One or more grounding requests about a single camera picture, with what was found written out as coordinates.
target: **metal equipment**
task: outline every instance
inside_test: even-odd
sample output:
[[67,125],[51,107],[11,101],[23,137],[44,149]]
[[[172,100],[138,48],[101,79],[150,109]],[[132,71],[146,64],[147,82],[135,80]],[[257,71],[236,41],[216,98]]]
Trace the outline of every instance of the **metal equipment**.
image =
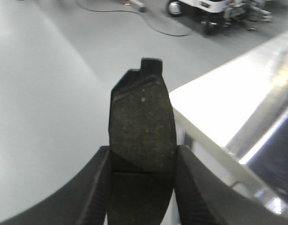
[[288,31],[179,87],[170,100],[198,158],[288,218]]
[[272,19],[271,13],[264,10],[268,0],[169,0],[167,11],[171,16],[181,16],[186,8],[191,7],[191,14],[205,13],[201,24],[203,33],[211,34],[216,26],[228,27],[232,21],[237,21],[246,29],[244,20],[265,21]]
[[133,5],[135,5],[139,9],[139,11],[141,13],[146,12],[146,10],[147,10],[146,6],[141,1],[139,1],[139,0],[129,0],[129,2],[132,3]]

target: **grey floor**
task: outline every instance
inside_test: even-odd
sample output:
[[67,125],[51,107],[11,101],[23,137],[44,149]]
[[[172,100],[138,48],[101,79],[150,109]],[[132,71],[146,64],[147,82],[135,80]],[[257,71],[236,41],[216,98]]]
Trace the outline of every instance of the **grey floor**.
[[190,18],[168,17],[166,1],[143,1],[158,29],[192,33],[165,36],[139,16],[73,0],[0,0],[0,221],[49,196],[108,144],[110,90],[142,57],[163,60],[172,91],[288,29],[288,0],[269,2],[274,21],[256,32],[235,26],[208,38]]

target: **shiny metal surface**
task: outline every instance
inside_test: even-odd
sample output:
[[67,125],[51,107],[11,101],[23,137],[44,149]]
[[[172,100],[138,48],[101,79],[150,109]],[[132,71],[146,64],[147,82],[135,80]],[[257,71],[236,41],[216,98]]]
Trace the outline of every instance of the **shiny metal surface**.
[[173,15],[181,14],[180,3],[178,1],[170,2],[169,12]]
[[234,181],[288,218],[288,126],[281,132],[288,125],[288,32],[176,89],[170,99],[177,122]]

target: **black cable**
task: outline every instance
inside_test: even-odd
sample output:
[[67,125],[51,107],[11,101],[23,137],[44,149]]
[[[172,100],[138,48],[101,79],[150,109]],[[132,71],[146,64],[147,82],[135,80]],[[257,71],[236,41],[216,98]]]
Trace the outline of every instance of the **black cable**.
[[82,9],[90,11],[90,12],[97,12],[97,13],[132,13],[132,14],[136,14],[136,15],[140,16],[144,20],[145,24],[150,29],[152,29],[152,30],[154,30],[154,31],[156,31],[158,33],[164,34],[164,35],[173,36],[173,37],[186,37],[186,36],[189,36],[192,33],[192,30],[190,30],[189,32],[187,32],[185,34],[182,34],[182,35],[169,34],[169,33],[163,32],[161,30],[158,30],[157,28],[152,26],[151,23],[149,22],[149,20],[141,13],[134,12],[134,11],[129,11],[129,10],[95,10],[95,9],[91,9],[91,8],[85,7],[83,4],[80,3],[79,0],[74,0],[74,1],[75,1],[75,3],[77,4],[77,6],[79,8],[82,8]]

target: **wheel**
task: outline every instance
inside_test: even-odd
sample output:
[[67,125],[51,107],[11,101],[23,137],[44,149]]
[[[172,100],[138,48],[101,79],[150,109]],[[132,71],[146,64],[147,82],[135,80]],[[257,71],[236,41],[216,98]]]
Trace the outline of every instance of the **wheel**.
[[178,0],[169,0],[167,4],[167,11],[171,16],[181,16],[181,3]]
[[203,30],[203,35],[211,35],[214,27],[218,25],[217,22],[214,22],[214,20],[211,18],[210,15],[206,15],[202,21],[202,30]]

